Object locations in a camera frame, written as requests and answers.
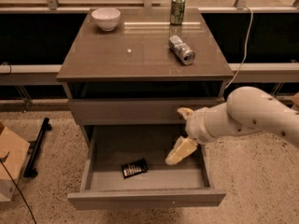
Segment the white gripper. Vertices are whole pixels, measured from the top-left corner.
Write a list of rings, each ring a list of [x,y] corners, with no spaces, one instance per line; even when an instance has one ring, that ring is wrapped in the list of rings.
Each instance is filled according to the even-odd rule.
[[[197,144],[204,145],[216,140],[208,131],[205,124],[207,107],[192,110],[188,107],[180,107],[178,113],[186,120],[185,131],[190,137],[181,136],[168,153],[165,163],[176,165],[190,156],[196,149]]]

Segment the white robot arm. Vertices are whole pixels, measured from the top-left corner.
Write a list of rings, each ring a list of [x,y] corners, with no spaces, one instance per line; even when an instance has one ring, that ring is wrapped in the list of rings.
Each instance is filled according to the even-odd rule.
[[[197,110],[181,107],[178,112],[186,120],[187,136],[180,137],[168,153],[168,165],[181,162],[198,146],[222,136],[269,132],[299,147],[298,112],[258,88],[241,87],[223,104]]]

